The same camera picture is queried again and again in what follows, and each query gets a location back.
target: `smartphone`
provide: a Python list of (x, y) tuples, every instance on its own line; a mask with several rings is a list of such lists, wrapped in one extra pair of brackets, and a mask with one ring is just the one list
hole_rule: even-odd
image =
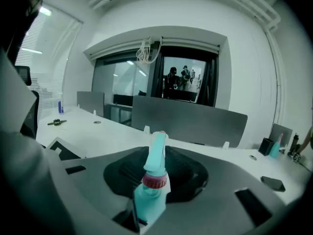
[(286, 190), (283, 182), (278, 179), (262, 176), (261, 181), (274, 191), (284, 192)]

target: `white desk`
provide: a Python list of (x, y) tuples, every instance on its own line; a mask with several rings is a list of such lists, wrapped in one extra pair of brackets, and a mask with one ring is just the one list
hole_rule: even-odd
[[(66, 108), (63, 115), (57, 109), (45, 112), (46, 117), (38, 124), (36, 140), (48, 146), (56, 137), (87, 152), (87, 157), (97, 157), (115, 153), (138, 146), (149, 146), (151, 136), (143, 131), (94, 116), (77, 107)], [(60, 126), (47, 125), (54, 119), (67, 120)], [(286, 155), (280, 154), (278, 160), (264, 157), (257, 150), (228, 149), (192, 144), (168, 139), (166, 145), (191, 150), (210, 157), (218, 158), (238, 165), (260, 180), (261, 176), (280, 179), (286, 188), (285, 192), (275, 192), (285, 204), (300, 197), (305, 190), (311, 173), (303, 166), (294, 163)]]

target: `hanging cord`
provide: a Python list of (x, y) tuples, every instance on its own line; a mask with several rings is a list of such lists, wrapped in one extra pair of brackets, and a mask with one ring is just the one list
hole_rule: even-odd
[(142, 63), (142, 64), (151, 64), (151, 63), (153, 63), (157, 59), (158, 54), (160, 53), (161, 46), (162, 46), (162, 39), (163, 39), (163, 37), (161, 37), (161, 39), (160, 39), (160, 45), (158, 47), (156, 57), (152, 61), (150, 61), (150, 62), (149, 62), (149, 55), (150, 55), (151, 37), (149, 38), (149, 46), (148, 47), (145, 47), (146, 46), (146, 41), (143, 40), (139, 50), (136, 53), (137, 61)]

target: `ceiling light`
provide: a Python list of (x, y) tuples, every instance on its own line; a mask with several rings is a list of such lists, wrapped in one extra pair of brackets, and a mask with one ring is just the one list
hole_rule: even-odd
[(42, 51), (37, 51), (37, 50), (33, 50), (33, 49), (26, 49), (26, 48), (21, 48), (21, 50), (25, 50), (25, 51), (29, 51), (29, 52), (33, 52), (33, 53), (37, 53), (37, 54), (42, 54)]
[(139, 70), (139, 72), (143, 74), (144, 76), (147, 76), (143, 71)]
[(47, 16), (51, 16), (51, 10), (48, 10), (48, 9), (46, 9), (46, 8), (44, 8), (44, 7), (41, 7), (40, 8), (40, 10), (39, 10), (39, 12), (41, 12), (41, 13), (43, 13), (43, 14), (45, 14), (45, 15), (47, 15)]

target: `pen holder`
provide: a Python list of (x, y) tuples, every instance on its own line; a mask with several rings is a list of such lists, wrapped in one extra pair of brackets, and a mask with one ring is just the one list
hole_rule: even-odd
[(274, 142), (272, 140), (264, 138), (258, 151), (262, 155), (267, 156), (270, 150), (272, 149), (273, 145)]

